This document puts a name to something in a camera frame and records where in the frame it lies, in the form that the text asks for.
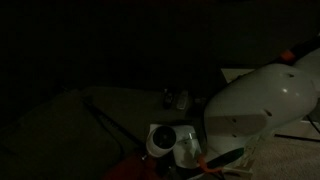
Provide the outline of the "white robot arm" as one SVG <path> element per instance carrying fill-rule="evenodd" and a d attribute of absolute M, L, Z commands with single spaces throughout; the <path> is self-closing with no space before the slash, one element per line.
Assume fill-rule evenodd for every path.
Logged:
<path fill-rule="evenodd" d="M 152 124 L 147 154 L 172 153 L 184 169 L 214 171 L 245 153 L 249 141 L 312 112 L 320 96 L 319 49 L 290 50 L 297 61 L 272 63 L 229 83 L 205 105 L 205 145 L 192 125 Z"/>

